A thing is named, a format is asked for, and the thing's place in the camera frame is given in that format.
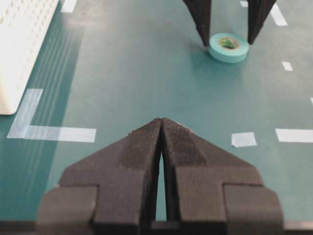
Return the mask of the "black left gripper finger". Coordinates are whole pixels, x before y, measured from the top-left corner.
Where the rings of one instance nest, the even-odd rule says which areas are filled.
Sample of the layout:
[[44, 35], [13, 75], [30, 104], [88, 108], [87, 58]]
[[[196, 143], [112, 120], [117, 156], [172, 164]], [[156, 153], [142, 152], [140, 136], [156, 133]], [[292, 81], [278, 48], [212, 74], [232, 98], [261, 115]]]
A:
[[209, 46], [211, 25], [211, 0], [184, 0], [194, 23], [196, 30], [205, 47]]
[[281, 235], [277, 194], [258, 169], [162, 119], [167, 216], [183, 235]]
[[40, 235], [138, 235], [155, 217], [156, 118], [68, 166], [38, 210]]
[[274, 0], [248, 0], [248, 36], [247, 41], [252, 45], [260, 33], [269, 15]]

